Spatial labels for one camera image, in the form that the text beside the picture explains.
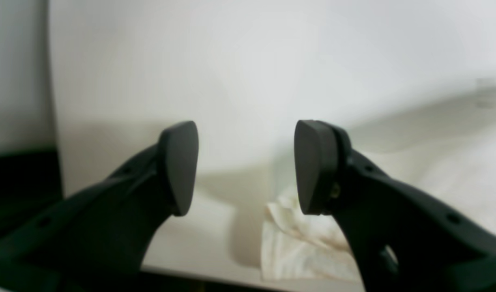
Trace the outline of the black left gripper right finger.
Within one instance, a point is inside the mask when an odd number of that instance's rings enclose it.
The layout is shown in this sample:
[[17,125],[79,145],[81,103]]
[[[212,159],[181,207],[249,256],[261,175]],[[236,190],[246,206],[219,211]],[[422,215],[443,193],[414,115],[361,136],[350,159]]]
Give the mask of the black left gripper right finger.
[[294,163],[303,214],[334,218],[367,292],[496,292],[496,236],[389,177],[344,129],[298,121]]

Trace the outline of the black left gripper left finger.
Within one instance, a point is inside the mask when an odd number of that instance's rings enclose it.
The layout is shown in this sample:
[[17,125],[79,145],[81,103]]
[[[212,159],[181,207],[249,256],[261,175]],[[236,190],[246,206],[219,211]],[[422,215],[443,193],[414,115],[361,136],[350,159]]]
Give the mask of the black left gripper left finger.
[[198,128],[165,128],[109,177],[63,198],[46,153],[0,159],[0,288],[119,291],[140,272],[157,229],[191,206]]

